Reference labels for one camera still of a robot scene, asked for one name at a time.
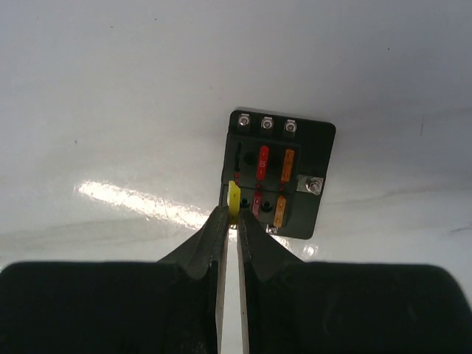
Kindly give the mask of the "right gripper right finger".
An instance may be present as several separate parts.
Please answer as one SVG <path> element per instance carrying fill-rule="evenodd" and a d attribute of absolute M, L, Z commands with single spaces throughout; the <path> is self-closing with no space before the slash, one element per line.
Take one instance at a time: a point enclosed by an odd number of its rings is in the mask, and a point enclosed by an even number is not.
<path fill-rule="evenodd" d="M 245 353 L 469 353 L 471 308 L 443 268 L 300 260 L 238 220 Z"/>

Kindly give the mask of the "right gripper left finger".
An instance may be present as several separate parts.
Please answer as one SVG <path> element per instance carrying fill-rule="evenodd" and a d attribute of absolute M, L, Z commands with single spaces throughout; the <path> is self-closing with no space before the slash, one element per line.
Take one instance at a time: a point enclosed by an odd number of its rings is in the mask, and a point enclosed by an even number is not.
<path fill-rule="evenodd" d="M 18 262 L 1 272 L 3 353 L 219 353 L 229 212 L 155 262 Z"/>

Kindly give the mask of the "brown blade fuse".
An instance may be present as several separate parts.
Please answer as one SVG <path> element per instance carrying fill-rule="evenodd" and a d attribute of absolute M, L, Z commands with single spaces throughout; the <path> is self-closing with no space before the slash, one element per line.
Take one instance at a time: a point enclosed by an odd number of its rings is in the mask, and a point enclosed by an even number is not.
<path fill-rule="evenodd" d="M 284 195 L 279 195 L 277 198 L 277 203 L 274 211 L 274 221 L 273 225 L 277 228 L 282 227 L 284 217 L 285 217 L 285 208 L 286 208 L 287 200 Z"/>

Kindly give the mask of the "dark red blade fuse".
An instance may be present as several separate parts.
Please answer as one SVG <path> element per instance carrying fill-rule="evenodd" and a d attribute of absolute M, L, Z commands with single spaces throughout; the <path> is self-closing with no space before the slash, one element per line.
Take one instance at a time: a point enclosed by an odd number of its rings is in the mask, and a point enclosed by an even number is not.
<path fill-rule="evenodd" d="M 260 215 L 260 207 L 262 202 L 262 193 L 259 190 L 254 192 L 254 197 L 251 205 L 251 211 L 255 218 L 258 219 Z"/>

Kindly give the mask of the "yellow blade fuse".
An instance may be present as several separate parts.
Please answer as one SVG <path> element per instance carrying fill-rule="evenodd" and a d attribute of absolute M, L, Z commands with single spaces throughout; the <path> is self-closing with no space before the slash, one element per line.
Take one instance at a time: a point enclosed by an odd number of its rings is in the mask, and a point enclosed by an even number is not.
<path fill-rule="evenodd" d="M 240 211 L 241 191 L 235 181 L 229 181 L 227 193 L 227 205 L 229 210 L 229 224 L 237 225 L 238 215 Z"/>

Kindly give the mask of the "black fuse box base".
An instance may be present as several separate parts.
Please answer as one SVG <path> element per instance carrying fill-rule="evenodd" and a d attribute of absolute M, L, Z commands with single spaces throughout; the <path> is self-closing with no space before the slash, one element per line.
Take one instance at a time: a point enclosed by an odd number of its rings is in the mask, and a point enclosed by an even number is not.
<path fill-rule="evenodd" d="M 251 212 L 254 192 L 262 193 L 257 219 L 264 229 L 285 237 L 312 237 L 327 177 L 336 127 L 330 122 L 237 109 L 229 116 L 219 204 L 227 204 L 229 181 L 241 191 L 240 208 Z M 256 179 L 260 147 L 269 147 L 263 181 Z M 285 150 L 295 150 L 291 180 L 280 182 Z M 287 200 L 283 225 L 273 225 L 279 195 Z"/>

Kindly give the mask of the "bright red blade fuse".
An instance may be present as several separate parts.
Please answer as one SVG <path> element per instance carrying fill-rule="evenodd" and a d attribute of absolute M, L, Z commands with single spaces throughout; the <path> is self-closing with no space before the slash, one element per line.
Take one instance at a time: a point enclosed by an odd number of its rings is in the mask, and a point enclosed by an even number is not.
<path fill-rule="evenodd" d="M 259 157 L 257 161 L 257 172 L 256 172 L 256 179 L 258 181 L 263 181 L 266 177 L 269 152 L 270 152 L 270 149 L 268 146 L 263 145 L 260 147 Z"/>

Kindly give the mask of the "orange blade fuse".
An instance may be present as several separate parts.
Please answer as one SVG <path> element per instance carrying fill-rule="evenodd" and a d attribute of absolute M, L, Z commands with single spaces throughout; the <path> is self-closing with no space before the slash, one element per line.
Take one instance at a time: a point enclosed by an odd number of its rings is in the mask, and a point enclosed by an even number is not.
<path fill-rule="evenodd" d="M 295 150 L 286 149 L 283 159 L 282 173 L 280 182 L 282 184 L 288 183 L 291 180 L 292 169 L 294 165 Z"/>

